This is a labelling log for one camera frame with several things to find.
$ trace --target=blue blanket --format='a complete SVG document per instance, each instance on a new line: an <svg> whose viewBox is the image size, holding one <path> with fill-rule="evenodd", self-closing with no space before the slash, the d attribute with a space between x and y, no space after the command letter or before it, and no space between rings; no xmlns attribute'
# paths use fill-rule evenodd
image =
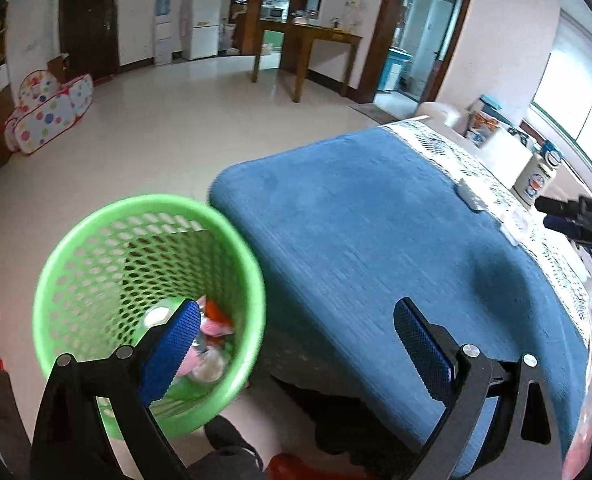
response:
<svg viewBox="0 0 592 480"><path fill-rule="evenodd" d="M404 296L459 344L502 360L536 355L566 452L584 397L580 335L533 259L404 142L377 128L238 164L209 201L258 258L268 324L337 367L413 450L444 407L394 332ZM458 475L482 445L487 403Z"/></svg>

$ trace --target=doormat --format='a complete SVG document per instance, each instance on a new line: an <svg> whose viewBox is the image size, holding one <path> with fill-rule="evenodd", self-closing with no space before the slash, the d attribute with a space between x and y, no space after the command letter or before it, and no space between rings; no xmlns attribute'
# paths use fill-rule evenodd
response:
<svg viewBox="0 0 592 480"><path fill-rule="evenodd" d="M349 105L349 108L353 108L357 112L360 112L363 115L366 115L369 119L373 119L378 124L389 124L389 123L396 123L400 119L394 117L391 114L388 114L386 111L381 110L378 108L374 103L369 103L366 105L359 105L358 103L352 103Z"/></svg>

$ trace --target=refrigerator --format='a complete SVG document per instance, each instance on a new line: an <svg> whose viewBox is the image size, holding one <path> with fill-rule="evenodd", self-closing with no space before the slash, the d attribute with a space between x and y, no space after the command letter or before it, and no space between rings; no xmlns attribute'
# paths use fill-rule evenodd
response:
<svg viewBox="0 0 592 480"><path fill-rule="evenodd" d="M183 0L181 44L185 59L218 54L222 0Z"/></svg>

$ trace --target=polka dot play tent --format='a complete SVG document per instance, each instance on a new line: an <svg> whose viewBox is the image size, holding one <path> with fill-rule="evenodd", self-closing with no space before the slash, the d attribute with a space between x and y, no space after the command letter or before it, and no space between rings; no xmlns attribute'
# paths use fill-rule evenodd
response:
<svg viewBox="0 0 592 480"><path fill-rule="evenodd" d="M92 102L94 84L89 74L60 85L46 70L25 78L18 107L5 123L7 147L33 153L76 124Z"/></svg>

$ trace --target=microwave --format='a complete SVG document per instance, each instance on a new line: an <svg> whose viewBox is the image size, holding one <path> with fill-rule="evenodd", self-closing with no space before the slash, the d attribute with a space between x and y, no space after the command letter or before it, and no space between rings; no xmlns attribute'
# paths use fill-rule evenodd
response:
<svg viewBox="0 0 592 480"><path fill-rule="evenodd" d="M273 20L282 20L282 15L284 14L285 9L281 9L280 7L263 7L261 15L263 18L271 18Z"/></svg>

